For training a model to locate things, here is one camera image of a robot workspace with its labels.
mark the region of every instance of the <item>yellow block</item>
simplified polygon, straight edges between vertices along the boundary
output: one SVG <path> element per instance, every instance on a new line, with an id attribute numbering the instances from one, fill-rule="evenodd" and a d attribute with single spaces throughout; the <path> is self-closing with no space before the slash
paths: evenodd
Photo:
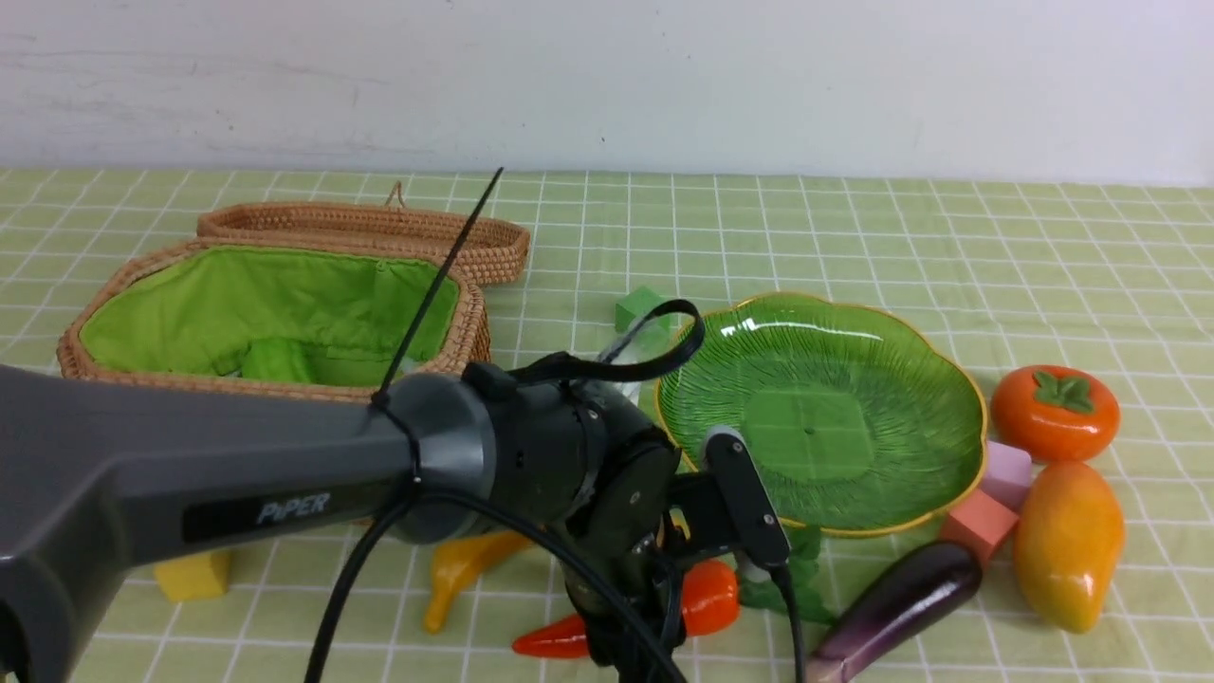
<path id="1" fill-rule="evenodd" d="M 163 562 L 152 569 L 170 602 L 209 601 L 227 593 L 232 551 L 199 553 Z"/>

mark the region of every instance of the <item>white wall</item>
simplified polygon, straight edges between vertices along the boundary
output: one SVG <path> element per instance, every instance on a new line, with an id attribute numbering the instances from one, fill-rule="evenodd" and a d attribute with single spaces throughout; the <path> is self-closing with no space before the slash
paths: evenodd
<path id="1" fill-rule="evenodd" d="M 1214 0 L 0 0 L 0 164 L 1214 183 Z"/>

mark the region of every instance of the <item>purple block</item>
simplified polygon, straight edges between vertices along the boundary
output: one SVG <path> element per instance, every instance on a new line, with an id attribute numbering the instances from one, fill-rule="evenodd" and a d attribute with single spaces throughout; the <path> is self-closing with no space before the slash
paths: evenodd
<path id="1" fill-rule="evenodd" d="M 987 442 L 987 471 L 978 489 L 1019 513 L 1033 483 L 1033 459 L 1020 449 Z"/>

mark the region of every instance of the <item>green block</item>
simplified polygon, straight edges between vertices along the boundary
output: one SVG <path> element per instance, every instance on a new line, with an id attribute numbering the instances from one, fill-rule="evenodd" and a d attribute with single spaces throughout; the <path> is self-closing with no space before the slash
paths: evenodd
<path id="1" fill-rule="evenodd" d="M 615 302 L 615 331 L 624 332 L 632 321 L 665 301 L 648 286 L 640 286 Z M 659 354 L 670 345 L 675 315 L 663 315 L 649 323 L 632 341 L 646 357 Z"/>

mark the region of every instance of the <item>green glass plate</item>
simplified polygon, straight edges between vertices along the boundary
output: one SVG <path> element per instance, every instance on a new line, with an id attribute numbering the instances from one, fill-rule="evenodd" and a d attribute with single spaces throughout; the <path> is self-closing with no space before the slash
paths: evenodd
<path id="1" fill-rule="evenodd" d="M 982 394 L 907 323 L 784 291 L 704 321 L 699 353 L 654 388 L 658 420 L 692 469 L 709 429 L 739 431 L 785 524 L 892 534 L 981 482 Z"/>

